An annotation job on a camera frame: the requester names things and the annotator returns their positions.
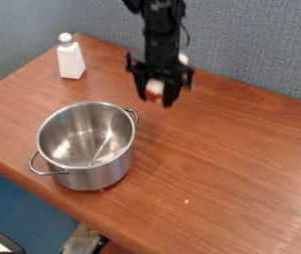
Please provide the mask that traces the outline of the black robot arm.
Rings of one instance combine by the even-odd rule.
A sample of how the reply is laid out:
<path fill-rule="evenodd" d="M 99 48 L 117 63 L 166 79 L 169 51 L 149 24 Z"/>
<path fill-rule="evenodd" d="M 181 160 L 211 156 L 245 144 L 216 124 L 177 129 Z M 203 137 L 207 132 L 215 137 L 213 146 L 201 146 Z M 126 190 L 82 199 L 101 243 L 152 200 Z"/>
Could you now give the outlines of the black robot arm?
<path fill-rule="evenodd" d="M 126 53 L 126 70 L 133 74 L 138 96 L 170 107 L 181 89 L 193 86 L 194 69 L 180 60 L 181 31 L 186 31 L 185 0 L 122 0 L 133 14 L 144 19 L 145 51 L 140 59 Z"/>

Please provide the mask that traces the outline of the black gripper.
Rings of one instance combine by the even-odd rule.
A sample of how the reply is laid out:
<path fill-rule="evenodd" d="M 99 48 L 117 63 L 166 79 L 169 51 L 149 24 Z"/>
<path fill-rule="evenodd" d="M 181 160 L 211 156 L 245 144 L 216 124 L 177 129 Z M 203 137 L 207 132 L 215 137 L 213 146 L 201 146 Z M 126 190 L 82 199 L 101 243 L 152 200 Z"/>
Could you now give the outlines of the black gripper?
<path fill-rule="evenodd" d="M 126 70 L 133 74 L 140 98 L 146 101 L 150 78 L 165 82 L 162 104 L 170 107 L 180 97 L 181 88 L 193 86 L 194 69 L 180 62 L 180 50 L 165 52 L 128 52 Z"/>

